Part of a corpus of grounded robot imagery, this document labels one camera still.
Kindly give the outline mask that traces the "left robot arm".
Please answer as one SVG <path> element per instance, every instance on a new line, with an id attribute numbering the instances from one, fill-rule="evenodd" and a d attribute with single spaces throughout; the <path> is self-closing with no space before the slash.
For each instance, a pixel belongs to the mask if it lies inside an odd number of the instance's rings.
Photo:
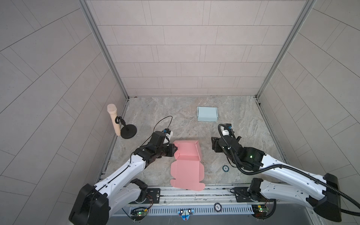
<path id="1" fill-rule="evenodd" d="M 168 128 L 153 132 L 149 142 L 138 147 L 114 173 L 94 186 L 84 185 L 68 220 L 73 225 L 105 225 L 122 207 L 142 202 L 148 186 L 136 176 L 156 159 L 174 156 L 177 147 L 170 142 L 172 135 Z"/>

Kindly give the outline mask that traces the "light blue paper box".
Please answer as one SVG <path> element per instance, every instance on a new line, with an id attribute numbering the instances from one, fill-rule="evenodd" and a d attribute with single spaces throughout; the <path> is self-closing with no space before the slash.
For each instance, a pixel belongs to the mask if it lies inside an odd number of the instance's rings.
<path id="1" fill-rule="evenodd" d="M 218 120 L 218 109 L 216 107 L 197 107 L 197 120 L 199 122 L 216 122 Z"/>

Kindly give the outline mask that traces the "pink paper box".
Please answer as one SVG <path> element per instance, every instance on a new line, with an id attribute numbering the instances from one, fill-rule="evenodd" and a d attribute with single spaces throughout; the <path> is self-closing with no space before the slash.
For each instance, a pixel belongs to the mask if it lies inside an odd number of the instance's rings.
<path id="1" fill-rule="evenodd" d="M 202 191 L 205 184 L 204 165 L 201 163 L 202 152 L 197 140 L 178 140 L 174 142 L 178 148 L 174 157 L 176 161 L 171 164 L 170 184 L 174 188 Z"/>

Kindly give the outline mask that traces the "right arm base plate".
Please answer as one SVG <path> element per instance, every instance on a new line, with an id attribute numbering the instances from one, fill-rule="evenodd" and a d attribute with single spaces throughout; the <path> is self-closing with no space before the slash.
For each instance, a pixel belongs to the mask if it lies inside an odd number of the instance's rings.
<path id="1" fill-rule="evenodd" d="M 260 194 L 259 190 L 250 187 L 234 187 L 230 190 L 239 202 L 268 202 L 269 199 Z"/>

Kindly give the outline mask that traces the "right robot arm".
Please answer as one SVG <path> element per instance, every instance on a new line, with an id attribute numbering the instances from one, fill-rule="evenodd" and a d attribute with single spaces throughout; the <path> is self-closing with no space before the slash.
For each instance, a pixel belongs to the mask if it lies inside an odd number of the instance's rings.
<path id="1" fill-rule="evenodd" d="M 341 222 L 341 198 L 338 178 L 330 173 L 324 176 L 313 174 L 283 163 L 264 151 L 243 147 L 239 138 L 232 136 L 212 137 L 212 149 L 224 153 L 228 160 L 245 175 L 263 173 L 283 184 L 273 184 L 254 178 L 248 195 L 256 201 L 284 200 L 304 205 L 319 216 L 332 222 Z"/>

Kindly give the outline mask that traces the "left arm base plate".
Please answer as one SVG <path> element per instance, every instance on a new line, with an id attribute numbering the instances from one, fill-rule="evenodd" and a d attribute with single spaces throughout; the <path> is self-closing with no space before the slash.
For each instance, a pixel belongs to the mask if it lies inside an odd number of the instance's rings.
<path id="1" fill-rule="evenodd" d="M 135 201 L 136 204 L 158 204 L 160 201 L 160 188 L 149 188 L 147 189 L 146 196 L 143 201 Z"/>

